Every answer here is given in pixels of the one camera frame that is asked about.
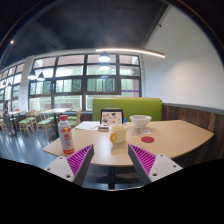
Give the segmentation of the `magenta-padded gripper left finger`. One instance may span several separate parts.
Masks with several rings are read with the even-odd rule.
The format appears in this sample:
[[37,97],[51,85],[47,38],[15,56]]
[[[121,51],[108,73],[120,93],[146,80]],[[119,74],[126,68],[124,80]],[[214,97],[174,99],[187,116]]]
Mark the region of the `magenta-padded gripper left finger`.
[[94,155],[94,146],[88,145],[68,157],[59,156],[45,171],[81,186]]

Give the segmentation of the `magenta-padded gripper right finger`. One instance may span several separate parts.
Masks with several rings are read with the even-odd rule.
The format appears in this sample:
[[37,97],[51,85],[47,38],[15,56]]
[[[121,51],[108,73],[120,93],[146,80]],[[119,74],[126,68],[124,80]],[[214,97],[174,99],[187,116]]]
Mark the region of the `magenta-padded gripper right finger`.
[[135,145],[128,145],[128,154],[143,185],[166,177],[182,169],[165,154],[155,155]]

